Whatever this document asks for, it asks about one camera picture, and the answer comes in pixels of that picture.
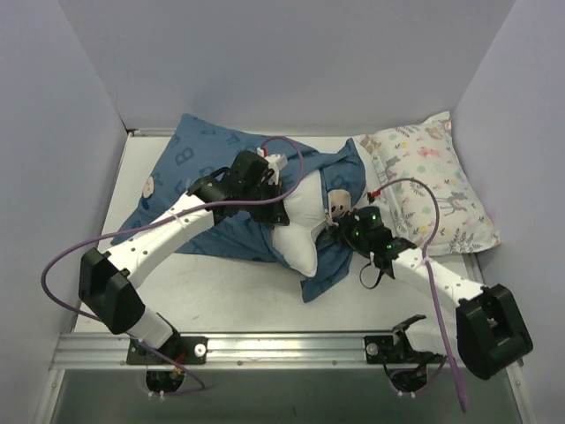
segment screw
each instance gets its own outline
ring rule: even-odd
[[[370,343],[366,346],[365,351],[369,356],[376,356],[379,353],[379,346],[376,343]]]
[[[196,346],[194,346],[194,356],[196,356],[197,358],[202,358],[204,355],[206,355],[205,345],[198,343]]]

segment white tabletop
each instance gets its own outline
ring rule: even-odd
[[[293,137],[320,151],[334,152],[344,137]],[[169,137],[130,137],[103,231],[117,230],[137,206],[141,188]],[[102,242],[101,250],[108,248]],[[462,255],[435,258],[468,276]],[[368,291],[358,274],[366,259],[355,255],[350,273],[316,300],[301,298],[300,275],[278,264],[173,254],[139,288],[148,307],[179,331],[264,332],[390,329],[413,316],[434,316],[432,301],[398,280],[384,277]],[[367,269],[370,284],[378,271]],[[107,331],[103,324],[80,317],[75,332]]]

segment purple cable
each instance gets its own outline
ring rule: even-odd
[[[433,225],[433,230],[432,230],[432,233],[430,234],[430,237],[426,240],[424,245],[422,245],[422,259],[424,260],[424,263],[426,264],[427,275],[428,275],[428,279],[430,280],[430,289],[432,291],[433,308],[435,309],[435,314],[438,318],[438,325],[440,327],[441,340],[443,341],[443,345],[445,346],[445,352],[446,352],[447,357],[448,357],[449,367],[451,368],[451,374],[453,375],[453,381],[454,381],[455,386],[456,386],[457,398],[459,399],[459,405],[461,406],[461,410],[464,413],[467,413],[467,411],[469,410],[469,398],[467,396],[467,390],[465,389],[465,382],[463,381],[463,376],[461,375],[461,370],[459,369],[459,366],[457,365],[457,361],[455,359],[455,356],[453,355],[453,351],[451,350],[451,345],[449,344],[448,331],[445,327],[445,322],[443,321],[443,313],[441,312],[440,300],[438,298],[438,291],[435,287],[435,279],[433,278],[432,265],[430,265],[430,262],[426,260],[427,257],[428,257],[427,256],[427,248],[430,246],[430,243],[432,243],[433,238],[435,237],[435,235],[437,234],[437,232],[440,228],[440,216],[441,216],[440,215],[440,205],[439,205],[437,199],[435,198],[435,195],[433,194],[430,187],[428,187],[422,181],[415,179],[415,178],[399,178],[399,179],[395,179],[394,181],[388,181],[379,190],[384,190],[388,186],[391,186],[391,185],[396,184],[396,183],[401,183],[403,181],[410,181],[410,182],[413,182],[413,183],[416,183],[416,184],[422,186],[422,188],[424,188],[430,194],[430,197],[432,198],[433,207],[435,209],[435,223]]]
[[[265,201],[213,201],[213,202],[210,202],[210,203],[199,205],[195,208],[189,208],[189,209],[183,210],[182,212],[178,213],[176,216],[170,216],[170,217],[162,219],[161,221],[158,221],[156,223],[151,223],[151,224],[145,225],[143,227],[132,228],[130,230],[116,231],[116,232],[110,232],[108,234],[102,234],[101,236],[93,237],[93,238],[90,238],[88,240],[77,243],[76,245],[71,246],[71,247],[63,250],[63,252],[61,252],[60,254],[55,256],[51,261],[48,262],[48,264],[43,269],[43,271],[41,273],[41,288],[43,289],[43,291],[45,292],[47,297],[50,298],[53,302],[57,303],[60,307],[63,307],[65,309],[69,310],[69,311],[72,311],[75,314],[83,315],[86,318],[90,318],[91,320],[100,321],[100,319],[97,316],[95,316],[93,314],[89,314],[88,312],[81,311],[79,308],[73,307],[73,306],[69,305],[68,303],[63,302],[61,299],[59,299],[57,296],[55,296],[55,294],[53,294],[53,292],[47,286],[47,274],[53,268],[53,266],[55,266],[56,263],[61,261],[68,254],[71,254],[72,252],[79,250],[82,247],[92,245],[93,243],[96,243],[98,241],[102,241],[102,240],[105,240],[105,239],[113,239],[114,237],[119,237],[119,236],[132,236],[132,235],[137,234],[138,232],[141,232],[141,231],[152,230],[153,228],[157,228],[157,227],[164,225],[166,223],[170,223],[170,222],[178,219],[180,216],[189,215],[191,213],[197,212],[197,211],[202,210],[204,208],[217,208],[217,207],[220,207],[220,206],[259,206],[259,205],[268,205],[270,203],[276,203],[278,201],[284,200],[287,196],[291,195],[298,188],[298,185],[302,182],[302,179],[305,177],[304,157],[302,156],[302,152],[300,151],[299,145],[294,140],[289,139],[288,137],[283,137],[283,136],[268,137],[261,144],[261,148],[264,148],[267,145],[267,143],[269,143],[271,140],[285,140],[285,141],[289,142],[291,144],[291,146],[293,146],[295,148],[295,150],[297,151],[298,160],[300,161],[300,178],[295,183],[295,185],[293,185],[290,188],[289,191],[281,194],[280,196],[276,196],[273,199],[268,199],[268,200],[265,200]],[[186,368],[182,364],[177,363],[173,359],[166,357],[165,355],[158,352],[156,349],[152,348],[151,346],[149,346],[147,344],[143,344],[143,343],[141,343],[141,344],[143,345],[144,348],[149,350],[155,356],[159,357],[161,360],[165,360],[165,361],[169,362],[171,365],[173,365],[174,367],[181,369],[183,372],[185,372],[187,375],[189,375],[193,380],[195,380],[200,385],[200,388],[198,388],[198,389],[181,390],[181,391],[175,392],[174,393],[175,395],[193,393],[195,391],[202,391],[206,388],[206,385],[204,384],[204,382],[202,382],[202,380],[200,380],[200,378],[197,375],[195,375],[193,372],[191,372],[188,368]]]
[[[440,372],[441,372],[441,370],[443,369],[443,366],[444,366],[444,365],[445,365],[445,359],[443,359],[443,360],[440,362],[440,365],[438,366],[438,369],[436,369],[436,370],[433,372],[432,376],[428,379],[427,383],[424,384],[422,387],[420,387],[418,390],[412,391],[411,393],[414,393],[414,394],[416,395],[416,394],[421,393],[422,391],[426,390],[428,387],[430,387],[430,384],[432,384],[432,382],[433,382],[436,378],[438,378],[438,375],[440,375]],[[409,371],[409,370],[408,370],[408,369],[397,369],[396,371],[393,371],[392,373],[390,373],[389,378],[392,378],[392,377],[394,377],[395,375],[398,375],[398,374],[401,374],[401,373],[405,373],[405,372],[407,372],[407,371]],[[408,395],[408,392],[402,391],[402,390],[398,389],[398,388],[392,383],[391,380],[388,380],[388,384],[390,385],[390,387],[391,387],[393,390],[399,390],[399,391],[403,394],[403,396]]]

